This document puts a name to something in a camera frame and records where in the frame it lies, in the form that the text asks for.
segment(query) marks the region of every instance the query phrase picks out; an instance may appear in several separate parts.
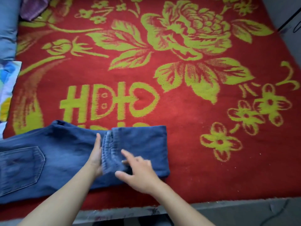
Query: person's right arm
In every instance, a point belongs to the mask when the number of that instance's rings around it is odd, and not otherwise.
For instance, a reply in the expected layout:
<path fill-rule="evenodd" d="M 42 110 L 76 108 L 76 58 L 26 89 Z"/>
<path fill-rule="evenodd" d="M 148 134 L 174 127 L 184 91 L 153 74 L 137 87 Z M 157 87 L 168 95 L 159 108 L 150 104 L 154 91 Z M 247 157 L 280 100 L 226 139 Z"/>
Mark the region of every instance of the person's right arm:
<path fill-rule="evenodd" d="M 115 176 L 134 190 L 152 195 L 165 208 L 176 226 L 214 226 L 158 178 L 149 160 L 144 160 L 140 156 L 134 157 L 125 150 L 122 150 L 122 154 L 127 159 L 126 163 L 132 167 L 133 175 L 117 171 Z"/>

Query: person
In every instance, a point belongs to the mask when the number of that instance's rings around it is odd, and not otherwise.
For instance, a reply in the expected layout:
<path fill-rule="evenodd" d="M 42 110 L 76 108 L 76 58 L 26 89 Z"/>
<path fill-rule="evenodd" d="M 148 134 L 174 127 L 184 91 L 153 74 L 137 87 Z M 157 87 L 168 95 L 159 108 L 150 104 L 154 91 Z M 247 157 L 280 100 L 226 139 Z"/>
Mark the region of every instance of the person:
<path fill-rule="evenodd" d="M 214 226 L 206 217 L 191 207 L 152 169 L 151 161 L 134 157 L 122 150 L 133 175 L 117 171 L 115 176 L 138 192 L 149 194 L 162 205 L 177 226 Z M 43 201 L 18 225 L 67 226 L 72 225 L 94 180 L 102 175 L 100 135 L 97 133 L 94 148 L 88 161 L 61 189 Z"/>

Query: person's right hand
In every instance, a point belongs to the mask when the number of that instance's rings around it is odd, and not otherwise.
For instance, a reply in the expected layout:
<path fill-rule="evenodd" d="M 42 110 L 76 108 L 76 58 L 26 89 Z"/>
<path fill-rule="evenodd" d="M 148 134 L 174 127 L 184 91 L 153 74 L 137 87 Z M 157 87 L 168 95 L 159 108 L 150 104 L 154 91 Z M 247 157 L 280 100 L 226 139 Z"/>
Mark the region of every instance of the person's right hand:
<path fill-rule="evenodd" d="M 125 163 L 130 164 L 133 175 L 129 175 L 123 171 L 116 171 L 115 176 L 127 183 L 134 190 L 144 194 L 153 194 L 162 181 L 153 170 L 151 161 L 144 160 L 141 156 L 134 157 L 126 150 L 121 150 L 121 153 L 126 157 Z"/>

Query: red blanket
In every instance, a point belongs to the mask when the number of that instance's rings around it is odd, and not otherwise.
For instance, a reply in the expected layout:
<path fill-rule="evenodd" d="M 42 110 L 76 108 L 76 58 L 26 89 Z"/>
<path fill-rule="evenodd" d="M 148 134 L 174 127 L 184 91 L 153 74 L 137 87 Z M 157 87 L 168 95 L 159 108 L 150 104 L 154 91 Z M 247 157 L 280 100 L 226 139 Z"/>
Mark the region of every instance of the red blanket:
<path fill-rule="evenodd" d="M 17 52 L 5 137 L 55 119 L 166 125 L 166 182 L 189 203 L 301 194 L 300 69 L 261 0 L 52 0 L 21 23 Z M 154 204 L 124 185 L 82 209 Z"/>

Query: blue denim jeans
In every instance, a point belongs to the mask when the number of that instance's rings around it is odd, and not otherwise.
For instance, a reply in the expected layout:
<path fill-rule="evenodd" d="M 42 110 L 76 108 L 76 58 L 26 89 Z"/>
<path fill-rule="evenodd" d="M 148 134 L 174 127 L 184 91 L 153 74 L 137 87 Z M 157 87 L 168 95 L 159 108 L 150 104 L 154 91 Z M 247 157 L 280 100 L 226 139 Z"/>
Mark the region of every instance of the blue denim jeans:
<path fill-rule="evenodd" d="M 118 185 L 114 172 L 126 170 L 121 149 L 152 162 L 159 177 L 170 174 L 165 126 L 121 127 L 111 131 L 79 128 L 64 121 L 0 141 L 0 204 L 53 194 L 86 163 L 96 133 L 102 139 L 104 175 L 92 189 Z"/>

